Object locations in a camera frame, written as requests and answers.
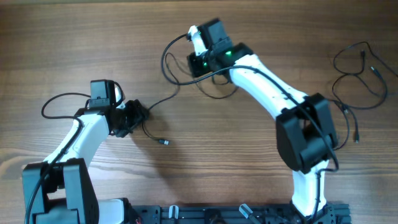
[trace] wood grain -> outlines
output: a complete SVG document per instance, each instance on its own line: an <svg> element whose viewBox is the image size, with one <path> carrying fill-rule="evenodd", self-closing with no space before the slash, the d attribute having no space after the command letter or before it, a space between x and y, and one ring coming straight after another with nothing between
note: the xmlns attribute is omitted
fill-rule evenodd
<svg viewBox="0 0 398 224"><path fill-rule="evenodd" d="M368 40L398 69L398 14L393 1L181 1L112 4L53 4L0 7L0 222L24 216L21 172L51 153L71 121L43 119L51 96L90 92L90 80L118 81L127 99L151 105L172 94L160 72L160 55L192 24L220 17L235 43L244 42L283 80L308 94L330 96L339 75L334 54ZM179 60L192 51L172 47ZM341 66L356 70L357 52ZM369 59L388 80L397 78ZM189 77L180 74L180 81ZM374 82L366 70L364 79ZM222 95L232 86L213 86ZM338 93L350 103L377 101L355 80ZM86 99L59 99L48 114L73 114ZM326 177L326 197L349 203L354 223L396 223L398 219L398 101L357 111L361 142L351 139L337 152L341 170ZM332 107L338 134L343 116ZM292 174L275 147L272 118L247 93L212 100L195 86L156 107L148 129L172 141L161 146L138 129L124 139L109 137L89 168L98 198L128 197L136 205L287 203Z"/></svg>

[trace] white object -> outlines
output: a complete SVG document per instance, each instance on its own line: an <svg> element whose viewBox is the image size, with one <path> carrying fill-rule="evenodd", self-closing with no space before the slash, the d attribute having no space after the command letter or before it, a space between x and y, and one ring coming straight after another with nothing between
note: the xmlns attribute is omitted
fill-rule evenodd
<svg viewBox="0 0 398 224"><path fill-rule="evenodd" d="M255 54L241 57L239 60L235 61L235 65L250 66L264 72L275 80L284 90L290 93L298 103L302 103L304 101L304 96L307 95L283 82L262 64ZM273 119L276 119L276 117L280 115L282 109L291 109L296 106L282 94L280 89L259 73L254 73L254 71L245 68L235 68L231 69L229 74L232 82L250 93L250 95L271 114Z"/></svg>
<svg viewBox="0 0 398 224"><path fill-rule="evenodd" d="M191 26L191 28L189 28L188 35L191 37L196 56L207 51L205 43L203 43L203 40L200 37L200 32L196 26Z"/></svg>
<svg viewBox="0 0 398 224"><path fill-rule="evenodd" d="M294 193L292 202L296 209L303 215L309 216L313 214L315 203L317 202L317 172L328 166L329 161L322 161L312 167L311 171L303 174L301 171L293 171ZM326 205L326 199L323 194L325 186L325 172L321 173L320 179L320 202L318 211Z"/></svg>
<svg viewBox="0 0 398 224"><path fill-rule="evenodd" d="M78 117L83 122L83 128L75 141L67 149L67 152L57 162L66 162L71 158L84 158L88 167L93 160L94 154L100 144L108 137L109 128L106 118L103 115L89 114ZM44 159L48 163L59 154L61 149L65 147L78 128L79 122L74 120L73 126L67 136L63 139L58 148Z"/></svg>
<svg viewBox="0 0 398 224"><path fill-rule="evenodd" d="M122 200L99 200L98 206L98 224L120 224L124 221L124 206Z"/></svg>

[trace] wooden table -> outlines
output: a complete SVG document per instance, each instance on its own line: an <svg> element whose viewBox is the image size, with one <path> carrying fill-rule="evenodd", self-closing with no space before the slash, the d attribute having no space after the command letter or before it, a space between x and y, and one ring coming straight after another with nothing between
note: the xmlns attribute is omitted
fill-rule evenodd
<svg viewBox="0 0 398 224"><path fill-rule="evenodd" d="M281 79L309 95L329 97L340 75L331 61L350 44L370 41L398 69L397 8L388 1L1 6L0 222L22 223L24 166L42 161L70 129L70 120L41 117L50 97L90 93L90 80L106 78L119 82L127 99L149 106L175 89L160 72L164 47L191 25L214 17L222 19L234 43L250 46ZM185 62L193 47L182 40L170 51ZM395 91L397 78L368 58L364 79L380 89L368 69L374 65ZM357 70L358 51L345 56L341 66ZM181 73L178 77L190 80ZM209 80L203 87L218 96L233 89ZM352 78L338 85L338 93L356 105L377 101ZM337 152L341 170L327 174L327 199L349 203L354 223L397 223L397 97L375 110L356 111L361 141L350 138ZM46 113L74 114L85 100L65 97ZM343 139L344 118L335 106L331 110ZM261 205L291 199L292 172L277 152L274 121L245 91L213 100L194 85L185 86L154 108L147 127L172 145L162 146L140 129L123 139L109 137L89 168L98 198L127 197L135 205Z"/></svg>

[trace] wooden floor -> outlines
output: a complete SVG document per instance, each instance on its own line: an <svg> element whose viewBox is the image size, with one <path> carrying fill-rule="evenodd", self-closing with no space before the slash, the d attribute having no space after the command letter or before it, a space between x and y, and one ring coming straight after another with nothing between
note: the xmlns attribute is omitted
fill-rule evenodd
<svg viewBox="0 0 398 224"><path fill-rule="evenodd" d="M175 87L160 72L160 56L175 37L220 17L234 43L244 42L293 87L331 97L340 74L331 64L340 49L362 40L398 70L397 3L389 1L151 1L0 7L0 223L22 223L21 172L42 161L65 137L70 120L41 117L42 105L65 92L90 93L90 80L119 82L127 99L149 106ZM359 50L341 60L360 68ZM170 49L181 62L193 51L182 40ZM367 60L364 79L380 89ZM190 78L178 74L180 81ZM203 87L221 96L233 86ZM338 93L349 103L377 101L348 78ZM341 170L327 174L328 200L349 203L353 223L397 223L398 96L356 111L361 141L337 152ZM85 98L65 97L48 114L74 114ZM340 138L342 114L331 107ZM134 205L251 205L288 203L292 172L276 149L275 125L245 91L213 100L194 85L155 107L148 129L171 140L161 146L138 129L109 137L89 172L100 199L127 197Z"/></svg>

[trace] wood surface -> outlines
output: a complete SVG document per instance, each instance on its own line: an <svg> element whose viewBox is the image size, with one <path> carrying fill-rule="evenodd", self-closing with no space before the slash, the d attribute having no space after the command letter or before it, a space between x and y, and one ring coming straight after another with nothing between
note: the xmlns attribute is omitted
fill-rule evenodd
<svg viewBox="0 0 398 224"><path fill-rule="evenodd" d="M119 82L127 99L149 106L175 87L160 72L164 47L193 24L220 17L234 43L244 42L274 73L309 95L331 97L340 74L332 67L342 48L368 40L398 70L398 4L394 1L151 1L0 7L0 223L22 223L21 172L50 154L70 120L41 117L42 105L65 92L90 93L90 80ZM344 55L343 69L359 69L359 50ZM193 51L182 40L170 49L185 63ZM365 80L379 89L369 65L391 92L397 78L368 57ZM178 73L180 81L190 78ZM203 83L221 96L233 86ZM377 99L355 79L338 85L348 103ZM327 174L325 195L348 203L353 223L397 223L398 96L379 108L355 111L361 141L337 152L341 170ZM47 114L74 114L85 98L70 96ZM331 107L340 138L342 114ZM142 130L109 137L89 173L98 198L127 197L134 205L262 205L288 203L292 172L276 149L275 125L245 91L213 100L195 85L152 111L148 129L171 140L162 146Z"/></svg>

